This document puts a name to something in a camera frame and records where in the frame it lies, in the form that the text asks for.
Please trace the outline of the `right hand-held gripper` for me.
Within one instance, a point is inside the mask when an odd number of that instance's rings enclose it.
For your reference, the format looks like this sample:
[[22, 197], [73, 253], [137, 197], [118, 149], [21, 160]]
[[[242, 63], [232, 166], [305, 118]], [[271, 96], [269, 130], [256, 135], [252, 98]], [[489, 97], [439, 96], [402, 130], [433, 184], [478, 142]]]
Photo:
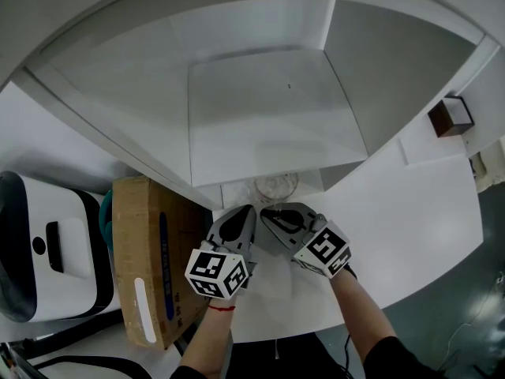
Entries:
[[276, 205], [271, 211], [261, 211], [260, 220], [275, 239], [294, 254], [294, 260], [327, 278], [333, 278], [350, 261], [350, 243], [342, 230], [331, 220], [327, 221], [303, 245], [316, 219], [320, 217], [309, 206], [300, 203]]

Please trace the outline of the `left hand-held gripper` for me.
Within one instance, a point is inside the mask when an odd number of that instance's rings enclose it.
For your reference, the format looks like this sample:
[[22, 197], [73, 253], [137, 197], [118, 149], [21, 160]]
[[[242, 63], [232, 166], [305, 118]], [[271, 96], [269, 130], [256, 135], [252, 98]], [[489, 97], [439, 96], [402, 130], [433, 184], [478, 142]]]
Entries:
[[189, 258], [185, 278], [192, 289], [204, 297], [230, 300], [246, 288], [256, 263], [250, 256], [226, 247], [249, 251], [255, 232], [256, 210], [252, 205], [232, 209], [217, 219], [208, 232], [208, 241], [202, 241]]

